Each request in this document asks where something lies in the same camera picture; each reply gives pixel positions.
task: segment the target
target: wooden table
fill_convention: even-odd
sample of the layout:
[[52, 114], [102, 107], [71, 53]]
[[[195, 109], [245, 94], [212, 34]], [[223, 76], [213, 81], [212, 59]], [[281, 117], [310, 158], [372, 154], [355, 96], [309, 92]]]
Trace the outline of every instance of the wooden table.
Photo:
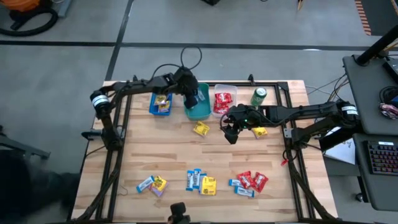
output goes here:
[[[293, 106], [308, 105], [304, 82], [288, 83]], [[274, 90], [267, 90], [263, 105], [276, 105]], [[253, 92], [254, 87], [239, 87], [238, 103], [250, 104]], [[173, 96], [170, 116], [151, 115], [148, 112], [150, 96], [149, 93], [133, 96], [114, 222], [164, 222], [170, 215], [170, 205], [176, 202], [185, 202], [193, 222], [297, 221], [289, 169], [280, 166], [284, 151], [280, 127], [267, 128], [268, 135], [262, 140], [256, 140], [252, 132], [245, 130], [237, 143], [230, 145], [219, 129], [219, 118], [210, 116], [204, 121], [210, 126], [210, 132], [203, 138], [192, 131], [195, 122], [185, 116], [181, 96]], [[302, 120], [297, 121], [297, 125], [306, 127], [312, 122]], [[101, 122], [95, 120], [94, 128], [100, 129]], [[102, 145], [100, 140], [93, 141], [88, 152]], [[303, 150], [303, 157], [311, 190], [328, 212], [337, 217], [321, 152], [309, 147]], [[105, 158], [106, 150], [102, 150], [86, 159], [72, 218], [81, 215], [98, 193]], [[201, 168], [217, 179], [215, 196], [185, 190], [187, 170], [194, 168]], [[229, 179], [247, 170], [261, 172], [269, 178], [255, 198], [236, 195], [228, 186]], [[161, 198], [148, 190], [137, 193], [136, 186], [150, 175], [161, 175], [169, 181]], [[300, 197], [306, 215], [302, 192]], [[107, 211], [105, 201], [103, 216]]]

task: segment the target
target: black keyboard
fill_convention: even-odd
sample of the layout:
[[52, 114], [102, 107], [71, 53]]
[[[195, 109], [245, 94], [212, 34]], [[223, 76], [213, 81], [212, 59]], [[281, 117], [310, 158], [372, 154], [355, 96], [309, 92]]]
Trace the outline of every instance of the black keyboard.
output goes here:
[[398, 145], [393, 142], [365, 141], [372, 174], [398, 175]]

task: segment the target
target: green soda can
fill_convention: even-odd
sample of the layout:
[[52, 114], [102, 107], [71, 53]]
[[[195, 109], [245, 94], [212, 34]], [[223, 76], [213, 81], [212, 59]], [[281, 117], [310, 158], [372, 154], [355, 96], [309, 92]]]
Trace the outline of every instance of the green soda can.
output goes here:
[[251, 97], [250, 103], [252, 104], [252, 106], [259, 106], [264, 101], [266, 96], [267, 90], [265, 88], [256, 88], [256, 90], [254, 90], [253, 96]]

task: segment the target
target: yellow candy wrapper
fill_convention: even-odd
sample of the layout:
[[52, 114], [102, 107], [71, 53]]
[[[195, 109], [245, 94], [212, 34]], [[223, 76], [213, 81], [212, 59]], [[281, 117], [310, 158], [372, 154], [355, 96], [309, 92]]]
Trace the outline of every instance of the yellow candy wrapper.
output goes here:
[[167, 103], [166, 95], [156, 95], [154, 105], [165, 105]]
[[199, 134], [200, 136], [205, 137], [207, 132], [210, 130], [210, 127], [205, 125], [203, 122], [198, 121], [197, 125], [195, 126], [195, 128], [193, 129], [194, 132], [196, 132], [197, 134]]
[[265, 136], [268, 134], [265, 128], [252, 128], [251, 131], [254, 133], [254, 137], [256, 137], [256, 139], [259, 139], [261, 136]]
[[200, 194], [216, 195], [217, 181], [214, 177], [204, 177], [201, 183]]
[[160, 113], [166, 113], [169, 112], [170, 109], [170, 101], [166, 101], [165, 105], [159, 105], [159, 112]]
[[152, 184], [152, 188], [155, 188], [161, 192], [166, 187], [166, 185], [167, 185], [167, 181], [165, 179], [162, 179], [160, 176], [156, 176], [155, 181]]

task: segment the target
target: gray floor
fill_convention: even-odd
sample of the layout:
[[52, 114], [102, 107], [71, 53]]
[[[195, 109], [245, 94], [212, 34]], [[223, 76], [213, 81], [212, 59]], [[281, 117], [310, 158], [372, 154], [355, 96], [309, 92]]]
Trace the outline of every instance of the gray floor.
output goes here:
[[[115, 42], [128, 0], [74, 0], [66, 19], [34, 37], [0, 40]], [[40, 16], [32, 27], [46, 18]], [[0, 26], [9, 26], [0, 10]], [[306, 0], [296, 12], [294, 0], [221, 0], [210, 7], [199, 0], [135, 0], [123, 42], [264, 44], [312, 46], [369, 46], [353, 0]], [[94, 111], [90, 93], [104, 81], [113, 47], [0, 45], [0, 124], [10, 138], [50, 151], [44, 167], [55, 172], [79, 172], [86, 141], [80, 132], [90, 128]], [[193, 70], [201, 80], [305, 80], [321, 86], [344, 70], [342, 57], [353, 51], [203, 49], [203, 61]], [[162, 63], [179, 63], [180, 49], [122, 47], [112, 80], [137, 75], [149, 78]], [[187, 65], [198, 54], [188, 50]], [[173, 72], [164, 68], [158, 74]], [[322, 90], [333, 91], [333, 85]], [[349, 86], [340, 96], [353, 101]], [[314, 92], [310, 102], [323, 103], [328, 95]], [[333, 173], [333, 166], [328, 171]], [[361, 222], [395, 223], [398, 213], [377, 212], [355, 202], [355, 177], [330, 177], [339, 217]], [[60, 222], [67, 212], [59, 205], [33, 214], [26, 223]]]

